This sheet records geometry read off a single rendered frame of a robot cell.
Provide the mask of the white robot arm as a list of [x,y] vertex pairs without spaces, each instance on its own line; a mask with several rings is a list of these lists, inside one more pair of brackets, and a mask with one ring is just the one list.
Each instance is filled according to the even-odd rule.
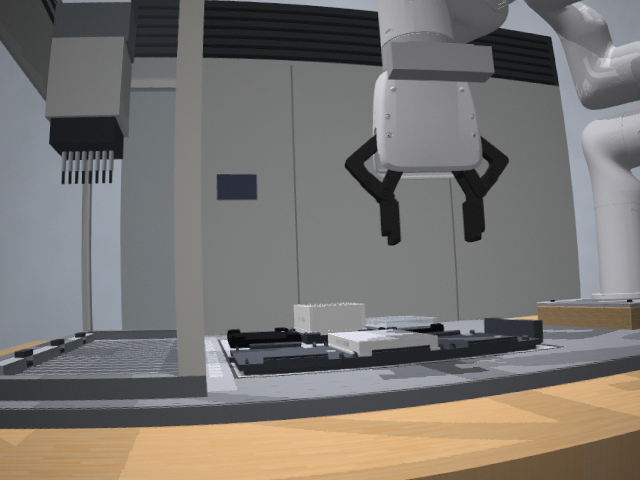
[[[485,83],[495,73],[492,47],[465,43],[501,27],[514,1],[377,0],[383,73]],[[605,19],[582,0],[524,1],[560,38],[585,108],[640,100],[640,41],[615,47]],[[630,171],[640,166],[640,109],[591,122],[581,142],[599,263],[600,293],[591,299],[640,299],[640,181]]]

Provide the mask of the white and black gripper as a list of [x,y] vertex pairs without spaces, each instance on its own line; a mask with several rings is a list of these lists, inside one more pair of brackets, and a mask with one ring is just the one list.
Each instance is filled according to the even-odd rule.
[[[377,151],[387,169],[378,170]],[[482,151],[489,167],[480,178],[475,168]],[[364,166],[372,155],[382,182]],[[345,168],[380,204],[381,234],[391,246],[401,242],[394,194],[399,180],[455,178],[466,195],[464,238],[475,242],[485,230],[483,197],[508,162],[480,136],[468,82],[388,80],[386,70],[375,84],[373,137],[347,158]]]

